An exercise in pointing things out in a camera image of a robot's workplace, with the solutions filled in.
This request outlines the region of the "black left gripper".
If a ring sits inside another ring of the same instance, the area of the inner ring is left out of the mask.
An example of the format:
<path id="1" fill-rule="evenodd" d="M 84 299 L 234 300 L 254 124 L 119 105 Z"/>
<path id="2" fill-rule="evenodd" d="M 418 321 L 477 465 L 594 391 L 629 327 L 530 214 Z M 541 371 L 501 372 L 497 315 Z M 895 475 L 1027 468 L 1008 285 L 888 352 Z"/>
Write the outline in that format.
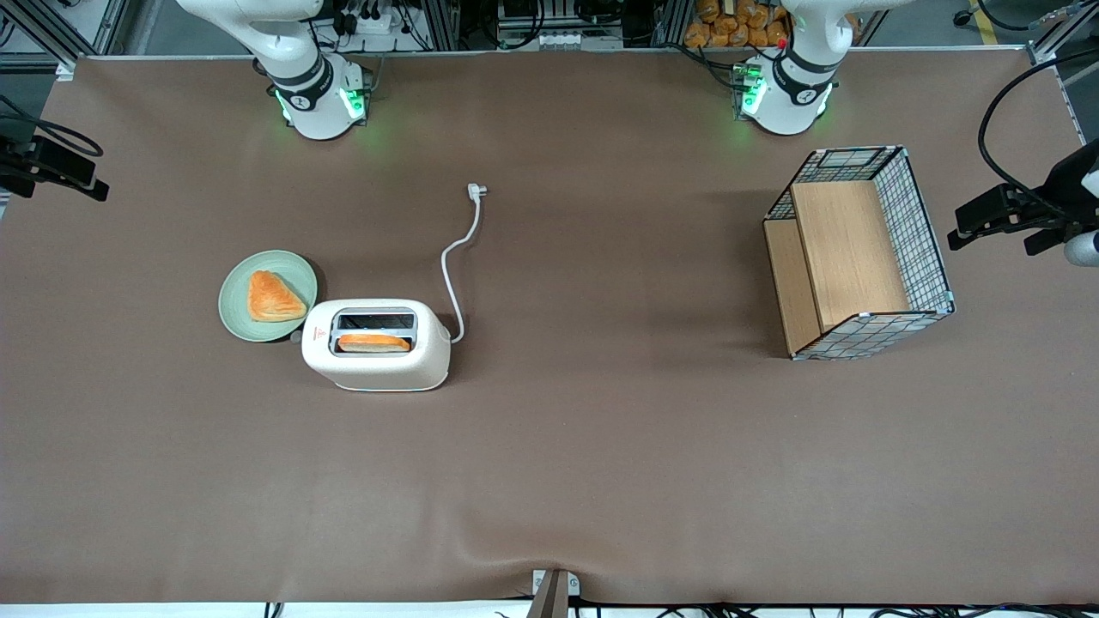
<path id="1" fill-rule="evenodd" d="M 1065 219 L 1083 231 L 1098 227 L 1098 141 L 1092 140 L 1056 163 L 1041 185 L 1041 195 L 1061 208 Z M 950 231 L 951 251 L 959 251 L 983 235 L 985 228 L 1017 233 L 1044 227 L 1044 206 L 1018 188 L 1000 184 L 955 210 L 956 228 Z"/>

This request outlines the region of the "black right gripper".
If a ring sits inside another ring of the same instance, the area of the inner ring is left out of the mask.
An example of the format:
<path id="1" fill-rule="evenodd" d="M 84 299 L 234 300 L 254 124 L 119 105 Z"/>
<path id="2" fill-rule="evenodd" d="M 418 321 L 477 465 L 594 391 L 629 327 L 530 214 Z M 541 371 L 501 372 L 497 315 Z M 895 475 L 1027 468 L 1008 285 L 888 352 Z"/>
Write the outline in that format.
<path id="1" fill-rule="evenodd" d="M 24 141 L 1 137 L 3 191 L 20 198 L 32 198 L 38 186 L 33 172 L 51 179 L 70 181 L 80 192 L 100 203 L 107 200 L 110 191 L 109 185 L 98 179 L 95 161 L 51 137 L 33 136 Z"/>

